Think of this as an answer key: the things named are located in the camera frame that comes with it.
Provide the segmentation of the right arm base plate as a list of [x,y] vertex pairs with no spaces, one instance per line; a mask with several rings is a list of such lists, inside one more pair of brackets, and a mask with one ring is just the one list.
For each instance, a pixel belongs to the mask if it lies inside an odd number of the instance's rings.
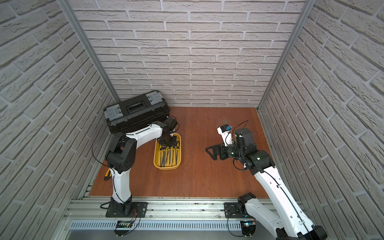
[[224,203],[224,212],[227,219],[234,218],[250,218],[246,212],[245,206],[241,203],[226,202]]

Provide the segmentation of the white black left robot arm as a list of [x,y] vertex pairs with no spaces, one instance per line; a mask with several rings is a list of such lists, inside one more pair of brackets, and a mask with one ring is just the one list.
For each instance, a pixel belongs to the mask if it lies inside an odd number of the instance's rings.
[[175,146],[177,137],[174,133],[177,124],[175,118],[168,117],[163,122],[155,121],[135,132],[113,136],[106,161],[112,171],[114,202],[123,205],[132,200],[129,180],[137,149],[152,140],[157,140],[162,146]]

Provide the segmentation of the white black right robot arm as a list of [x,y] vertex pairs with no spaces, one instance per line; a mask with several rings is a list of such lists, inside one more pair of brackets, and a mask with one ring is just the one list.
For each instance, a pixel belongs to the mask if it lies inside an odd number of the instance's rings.
[[247,129],[232,131],[231,126],[218,127],[223,143],[206,148],[216,161],[231,158],[250,171],[268,194],[277,213],[265,207],[255,195],[247,193],[231,206],[225,204],[226,218],[253,218],[261,223],[277,240],[325,240],[322,226],[316,226],[303,212],[284,184],[278,169],[266,151],[258,150],[252,132]]

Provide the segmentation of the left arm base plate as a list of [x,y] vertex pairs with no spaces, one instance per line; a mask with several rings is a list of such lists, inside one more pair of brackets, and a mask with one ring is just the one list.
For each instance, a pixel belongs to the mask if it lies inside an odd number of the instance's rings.
[[129,202],[120,204],[111,202],[106,212],[106,218],[144,218],[148,202]]

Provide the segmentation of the yellow plastic tray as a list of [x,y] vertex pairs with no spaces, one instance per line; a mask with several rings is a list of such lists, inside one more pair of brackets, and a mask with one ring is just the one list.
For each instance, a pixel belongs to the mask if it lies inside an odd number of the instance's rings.
[[165,147],[156,142],[154,165],[163,171],[177,169],[182,161],[182,139],[179,134],[174,134],[176,144],[173,147]]

